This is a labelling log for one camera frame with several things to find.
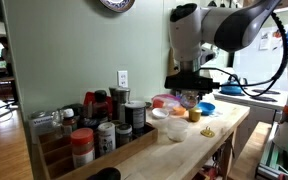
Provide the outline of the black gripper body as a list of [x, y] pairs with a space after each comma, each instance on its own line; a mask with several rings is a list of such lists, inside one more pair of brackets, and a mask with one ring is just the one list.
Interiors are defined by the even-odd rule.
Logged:
[[198, 72], [178, 72], [166, 77], [164, 87], [208, 94], [212, 93], [214, 89], [219, 89], [220, 84], [214, 82], [212, 78], [200, 76]]

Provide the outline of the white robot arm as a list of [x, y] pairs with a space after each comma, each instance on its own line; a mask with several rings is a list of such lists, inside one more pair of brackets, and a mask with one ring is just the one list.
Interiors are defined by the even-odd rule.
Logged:
[[243, 8], [200, 7], [196, 3], [178, 5], [171, 11], [169, 39], [179, 72], [167, 76], [164, 87], [211, 93], [220, 84], [200, 75], [194, 67], [208, 43], [235, 52], [249, 46], [281, 0], [256, 0]]

